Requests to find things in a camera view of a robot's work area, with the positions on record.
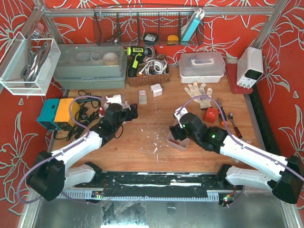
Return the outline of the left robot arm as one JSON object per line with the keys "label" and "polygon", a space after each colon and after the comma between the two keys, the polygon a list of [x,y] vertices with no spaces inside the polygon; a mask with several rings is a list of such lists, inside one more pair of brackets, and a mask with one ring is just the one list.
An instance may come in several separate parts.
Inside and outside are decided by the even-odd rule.
{"label": "left robot arm", "polygon": [[47,201],[72,186],[102,181],[102,169],[92,162],[74,168],[78,160],[110,142],[124,122],[138,118],[138,105],[109,104],[100,122],[69,145],[51,153],[40,152],[26,183]]}

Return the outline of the red coil spring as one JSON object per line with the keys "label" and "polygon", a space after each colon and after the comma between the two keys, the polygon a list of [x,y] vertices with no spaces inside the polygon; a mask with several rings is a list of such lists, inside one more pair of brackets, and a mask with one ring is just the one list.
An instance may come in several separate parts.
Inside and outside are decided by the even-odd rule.
{"label": "red coil spring", "polygon": [[99,108],[99,117],[102,118],[105,115],[105,109],[103,107]]}

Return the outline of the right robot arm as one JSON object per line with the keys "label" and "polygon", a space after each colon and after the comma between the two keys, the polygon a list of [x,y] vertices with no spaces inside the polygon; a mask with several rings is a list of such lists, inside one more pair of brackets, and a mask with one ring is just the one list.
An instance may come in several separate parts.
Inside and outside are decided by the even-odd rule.
{"label": "right robot arm", "polygon": [[216,179],[223,188],[242,185],[272,192],[278,199],[296,204],[304,184],[304,167],[297,156],[271,154],[252,146],[220,127],[207,127],[198,116],[186,109],[176,111],[178,123],[170,126],[175,140],[189,138],[206,151],[239,160],[252,169],[223,164]]}

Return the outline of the white cube power socket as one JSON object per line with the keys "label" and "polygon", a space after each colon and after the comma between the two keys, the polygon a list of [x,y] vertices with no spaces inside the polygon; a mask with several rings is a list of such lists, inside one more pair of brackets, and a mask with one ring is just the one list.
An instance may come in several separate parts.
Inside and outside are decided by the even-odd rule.
{"label": "white cube power socket", "polygon": [[153,97],[161,96],[163,93],[163,88],[160,84],[154,84],[150,86]]}

